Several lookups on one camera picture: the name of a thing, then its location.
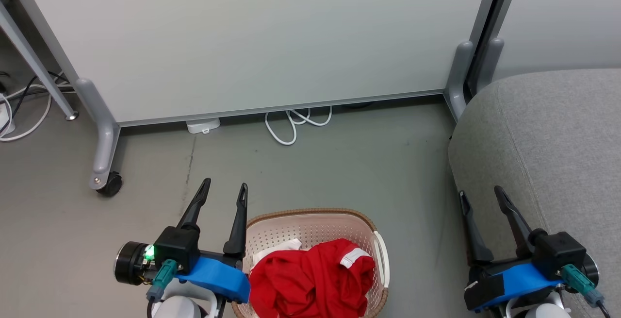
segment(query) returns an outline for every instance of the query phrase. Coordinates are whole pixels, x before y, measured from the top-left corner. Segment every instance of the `white wall panel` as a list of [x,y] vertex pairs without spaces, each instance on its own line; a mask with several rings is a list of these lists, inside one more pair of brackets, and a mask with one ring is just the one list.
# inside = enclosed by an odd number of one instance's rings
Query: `white wall panel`
[[117,121],[444,88],[481,0],[35,0]]
[[494,74],[621,67],[621,0],[512,0]]

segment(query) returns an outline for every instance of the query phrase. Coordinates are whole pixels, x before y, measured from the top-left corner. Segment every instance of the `gray metal frame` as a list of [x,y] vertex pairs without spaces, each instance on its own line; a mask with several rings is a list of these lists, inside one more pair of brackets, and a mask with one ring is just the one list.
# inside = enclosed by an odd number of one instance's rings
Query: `gray metal frame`
[[[160,118],[154,120],[145,120],[145,121],[131,121],[124,122],[119,125],[119,123],[115,120],[110,110],[107,108],[104,103],[102,97],[99,92],[95,88],[95,85],[90,79],[80,78],[71,65],[69,58],[63,51],[60,43],[54,36],[51,28],[45,21],[43,14],[39,10],[36,2],[34,0],[20,0],[24,5],[25,10],[28,15],[33,20],[33,23],[39,30],[40,34],[44,38],[47,43],[49,50],[56,58],[56,61],[59,63],[61,68],[65,71],[69,81],[73,84],[76,93],[82,100],[84,106],[86,106],[86,110],[89,112],[93,121],[96,122],[98,128],[98,144],[97,150],[95,152],[95,161],[93,163],[93,173],[91,175],[91,179],[89,185],[92,189],[102,189],[107,183],[107,177],[111,171],[111,165],[114,157],[114,152],[116,150],[118,135],[120,133],[121,126],[133,126],[133,125],[146,125],[152,123],[164,123],[170,121],[185,121],[191,119],[204,119],[210,117],[223,117],[223,116],[231,116],[231,115],[243,115],[243,114],[252,114],[252,113],[261,113],[266,110],[285,110],[292,109],[293,107],[283,106],[278,108],[255,108],[253,110],[247,111],[239,111],[239,112],[227,112],[225,114],[210,114],[210,115],[191,115],[186,117],[170,117],[170,118]],[[460,43],[457,46],[457,50],[455,52],[455,56],[453,58],[452,67],[450,69],[450,74],[448,76],[448,81],[446,83],[446,88],[444,90],[430,90],[426,92],[413,92],[407,94],[395,94],[395,95],[387,95],[381,96],[377,98],[370,99],[349,99],[343,101],[328,101],[321,103],[309,103],[308,107],[315,106],[327,106],[327,105],[339,105],[346,103],[357,103],[360,101],[369,101],[369,100],[388,100],[388,99],[399,99],[404,97],[417,97],[417,96],[425,96],[425,95],[438,95],[444,94],[446,99],[446,103],[450,108],[454,118],[457,120],[459,116],[463,112],[466,106],[466,100],[464,98],[463,86],[466,81],[466,75],[468,73],[468,69],[472,63],[472,59],[474,56],[475,45],[479,42],[479,38],[482,35],[484,25],[486,23],[486,19],[488,18],[488,12],[490,10],[490,6],[492,4],[492,0],[481,0],[481,5],[479,6],[479,11],[477,12],[477,17],[475,18],[474,26],[472,29],[472,33],[470,35],[470,40]]]
[[504,40],[498,37],[511,0],[497,0],[497,4],[490,11],[490,21],[487,30],[481,35],[482,44],[479,52],[474,55],[472,70],[467,75],[466,83],[474,96],[485,86],[489,85],[494,76],[496,64],[503,51]]
[[[102,189],[107,184],[108,175],[114,158],[114,152],[118,142],[120,127],[95,88],[95,85],[93,85],[93,82],[89,79],[78,77],[78,73],[71,65],[69,58],[65,54],[65,51],[61,48],[60,42],[58,42],[51,31],[51,28],[45,21],[45,18],[39,10],[36,2],[34,0],[20,0],[20,2],[27,11],[29,17],[33,20],[35,27],[37,27],[41,34],[41,37],[45,40],[51,54],[54,55],[56,61],[60,65],[60,68],[62,68],[67,76],[67,79],[69,79],[73,85],[73,88],[75,89],[78,97],[80,97],[82,104],[86,107],[86,110],[97,125],[97,150],[95,152],[95,161],[93,162],[93,172],[91,174],[89,186],[95,190]],[[49,81],[51,81],[47,71],[45,71],[44,68],[42,69],[45,76],[49,79]]]
[[15,45],[17,51],[24,57],[24,60],[31,67],[33,72],[35,72],[51,97],[53,97],[60,109],[65,113],[65,118],[67,120],[73,120],[78,117],[78,112],[71,108],[71,105],[69,105],[67,99],[65,99],[62,92],[60,92],[58,86],[56,86],[56,83],[51,79],[45,66],[37,57],[37,54],[35,54],[33,48],[2,3],[0,3],[0,28],[6,33],[13,45]]
[[484,37],[482,34],[488,14],[490,14],[492,2],[493,0],[481,0],[479,11],[474,19],[472,33],[470,33],[470,39],[457,45],[457,50],[453,57],[448,81],[446,81],[446,89],[444,90],[444,99],[446,99],[446,105],[448,105],[455,121],[459,119],[461,113],[466,108],[464,84],[475,56],[475,48],[479,43],[479,39]]

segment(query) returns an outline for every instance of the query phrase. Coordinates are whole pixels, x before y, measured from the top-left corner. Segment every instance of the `gray fabric chair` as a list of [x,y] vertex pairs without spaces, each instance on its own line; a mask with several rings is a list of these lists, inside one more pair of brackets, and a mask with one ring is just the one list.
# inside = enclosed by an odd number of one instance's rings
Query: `gray fabric chair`
[[[621,315],[621,70],[496,81],[470,101],[448,152],[496,260],[515,256],[500,185],[533,229],[565,230],[587,248],[608,311]],[[573,318],[602,316],[579,295],[564,298]]]

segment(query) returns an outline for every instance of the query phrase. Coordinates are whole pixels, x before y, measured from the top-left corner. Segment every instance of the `floor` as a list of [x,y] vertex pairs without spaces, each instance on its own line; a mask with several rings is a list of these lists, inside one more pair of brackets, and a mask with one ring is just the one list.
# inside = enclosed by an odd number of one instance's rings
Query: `floor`
[[[45,97],[25,102],[18,131],[38,119],[44,104]],[[283,118],[274,115],[273,128],[287,139]],[[382,317],[471,316],[463,304],[467,267],[446,161],[452,129],[441,98],[335,108],[329,125],[299,127],[289,147],[273,140],[262,117],[224,118],[205,135],[189,134],[183,123],[127,128],[114,162],[124,187],[105,199],[87,186],[93,122],[85,110],[65,121],[53,105],[34,134],[0,144],[3,316],[144,316],[146,288],[115,282],[115,254],[127,241],[149,243],[175,225],[204,177],[213,182],[199,219],[201,249],[221,251],[242,182],[249,187],[249,218],[308,207],[356,209],[374,221],[390,253]],[[234,316],[227,308],[225,317]]]

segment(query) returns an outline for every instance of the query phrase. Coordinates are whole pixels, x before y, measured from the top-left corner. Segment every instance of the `gray stand leg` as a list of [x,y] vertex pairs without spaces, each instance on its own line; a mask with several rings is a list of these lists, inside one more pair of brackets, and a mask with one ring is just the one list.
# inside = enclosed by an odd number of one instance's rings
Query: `gray stand leg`
[[37,77],[49,91],[51,97],[53,97],[60,109],[65,113],[66,119],[73,120],[78,117],[78,112],[71,108],[67,102],[67,99],[65,99],[62,95],[62,92],[58,90],[58,86],[56,86],[54,81],[51,79],[47,73],[47,70],[41,63],[41,60],[38,59],[37,55],[33,51],[33,48],[31,48],[30,44],[26,41],[26,38],[17,27],[17,24],[15,24],[15,21],[11,18],[11,15],[9,15],[9,11],[7,11],[1,3],[0,27],[2,27],[2,30],[4,30],[13,45],[15,45],[15,48],[22,55],[22,57],[24,57],[24,60],[28,63],[28,65],[31,66],[31,69],[35,72],[35,74],[37,74]]
[[496,71],[496,65],[503,52],[503,47],[504,40],[499,37],[491,39],[490,43],[488,43],[488,49],[483,55],[483,64],[481,65],[481,72],[479,72],[479,79],[476,81],[477,94],[492,82],[494,72]]
[[[93,120],[97,123],[97,151],[95,152],[95,163],[93,163],[93,174],[89,185],[104,195],[113,196],[120,189],[120,176],[116,172],[113,172],[116,175],[111,175],[110,172],[120,128],[90,79],[79,78],[74,86],[80,88],[82,101],[85,102]],[[112,190],[104,189],[108,183],[115,183]]]
[[459,117],[466,108],[464,82],[466,81],[468,66],[470,66],[473,52],[474,46],[472,41],[462,42],[457,46],[453,64],[451,65],[451,72],[448,74],[448,81],[446,81],[444,99],[446,99],[446,104],[451,110],[451,114],[453,114],[455,121],[459,120]]

